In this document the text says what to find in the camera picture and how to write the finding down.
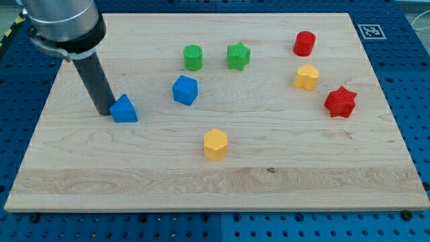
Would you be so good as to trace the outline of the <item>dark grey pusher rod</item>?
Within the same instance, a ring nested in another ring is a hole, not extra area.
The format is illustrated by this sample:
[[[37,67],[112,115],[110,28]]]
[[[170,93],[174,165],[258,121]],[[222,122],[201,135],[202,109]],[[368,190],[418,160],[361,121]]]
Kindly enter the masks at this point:
[[[97,112],[102,116],[109,116],[110,107],[116,102],[116,99],[97,53],[94,52],[86,58],[73,60],[73,64]]]

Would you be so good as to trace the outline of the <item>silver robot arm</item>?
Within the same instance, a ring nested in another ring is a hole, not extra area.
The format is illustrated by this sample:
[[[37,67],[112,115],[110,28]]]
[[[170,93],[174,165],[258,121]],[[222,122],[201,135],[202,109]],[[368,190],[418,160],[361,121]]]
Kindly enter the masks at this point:
[[[28,36],[47,55],[72,62],[98,113],[110,115],[115,97],[97,57],[106,34],[94,0],[17,0],[32,27]]]

